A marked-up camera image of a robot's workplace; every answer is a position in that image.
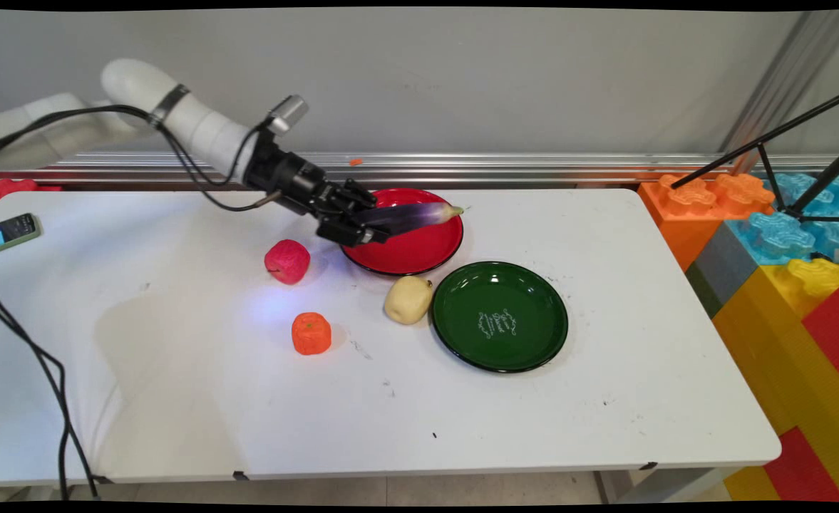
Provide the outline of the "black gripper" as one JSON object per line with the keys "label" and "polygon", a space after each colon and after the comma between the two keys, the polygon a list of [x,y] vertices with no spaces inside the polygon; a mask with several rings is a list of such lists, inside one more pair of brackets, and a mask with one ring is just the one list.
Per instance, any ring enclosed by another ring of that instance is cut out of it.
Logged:
{"label": "black gripper", "polygon": [[359,224],[353,209],[376,208],[377,198],[354,179],[341,185],[324,169],[279,148],[270,131],[257,133],[244,169],[244,185],[263,192],[296,214],[316,217],[318,237],[343,247],[387,243],[390,232]]}

